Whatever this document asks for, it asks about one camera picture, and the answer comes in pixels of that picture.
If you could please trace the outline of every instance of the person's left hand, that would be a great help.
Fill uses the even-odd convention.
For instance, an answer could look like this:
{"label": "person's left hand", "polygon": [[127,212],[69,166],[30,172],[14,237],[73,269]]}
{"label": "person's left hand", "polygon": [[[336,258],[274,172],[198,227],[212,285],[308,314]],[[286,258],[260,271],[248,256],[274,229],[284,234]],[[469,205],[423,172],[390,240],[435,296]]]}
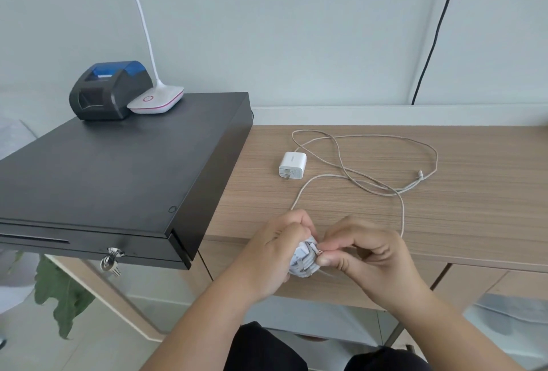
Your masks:
{"label": "person's left hand", "polygon": [[272,295],[289,278],[291,257],[316,229],[306,211],[297,209],[267,222],[219,279],[229,280],[253,304]]}

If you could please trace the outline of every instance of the white charger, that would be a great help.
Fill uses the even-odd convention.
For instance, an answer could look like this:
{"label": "white charger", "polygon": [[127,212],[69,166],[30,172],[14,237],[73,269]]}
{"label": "white charger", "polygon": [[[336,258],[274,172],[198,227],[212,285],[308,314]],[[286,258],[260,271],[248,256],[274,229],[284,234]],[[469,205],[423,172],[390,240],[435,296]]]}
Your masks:
{"label": "white charger", "polygon": [[279,165],[278,173],[286,179],[302,179],[305,174],[306,154],[286,152]]}

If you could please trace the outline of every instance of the bunch of keys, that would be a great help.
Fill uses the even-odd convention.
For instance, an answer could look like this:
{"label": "bunch of keys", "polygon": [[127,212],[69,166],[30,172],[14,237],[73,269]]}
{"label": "bunch of keys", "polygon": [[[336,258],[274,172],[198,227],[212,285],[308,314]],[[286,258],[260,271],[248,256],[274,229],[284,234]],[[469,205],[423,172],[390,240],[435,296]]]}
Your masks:
{"label": "bunch of keys", "polygon": [[108,256],[101,260],[101,270],[110,271],[116,277],[120,277],[120,270],[118,269],[118,261],[116,257],[123,257],[126,253],[116,247],[108,247]]}

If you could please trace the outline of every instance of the black cash drawer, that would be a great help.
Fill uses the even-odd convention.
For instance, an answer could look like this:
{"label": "black cash drawer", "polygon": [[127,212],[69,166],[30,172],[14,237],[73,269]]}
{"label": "black cash drawer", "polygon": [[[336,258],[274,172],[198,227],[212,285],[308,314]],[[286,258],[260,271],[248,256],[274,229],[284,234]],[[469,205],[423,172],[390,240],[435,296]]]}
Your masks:
{"label": "black cash drawer", "polygon": [[252,124],[245,92],[73,118],[0,160],[0,248],[189,268]]}

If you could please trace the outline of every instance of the black cable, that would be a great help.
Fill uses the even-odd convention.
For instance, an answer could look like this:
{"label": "black cable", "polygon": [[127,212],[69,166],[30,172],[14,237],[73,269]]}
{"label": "black cable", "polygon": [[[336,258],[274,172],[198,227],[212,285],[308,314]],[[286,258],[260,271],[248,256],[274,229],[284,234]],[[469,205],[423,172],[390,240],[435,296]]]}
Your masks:
{"label": "black cable", "polygon": [[438,27],[436,28],[436,34],[434,36],[434,42],[432,43],[432,47],[430,48],[430,53],[428,54],[428,58],[426,59],[426,63],[424,64],[424,68],[423,68],[422,73],[420,75],[419,82],[416,84],[415,94],[413,95],[413,100],[411,101],[411,105],[415,105],[416,95],[419,93],[422,78],[424,77],[426,69],[428,68],[428,63],[430,62],[430,58],[432,57],[432,52],[434,51],[434,48],[436,46],[436,42],[438,40],[438,33],[440,33],[440,27],[442,25],[443,17],[445,16],[445,12],[447,11],[447,6],[448,5],[449,5],[449,0],[446,0],[445,6],[443,6],[442,15],[440,16],[440,21],[438,22]]}

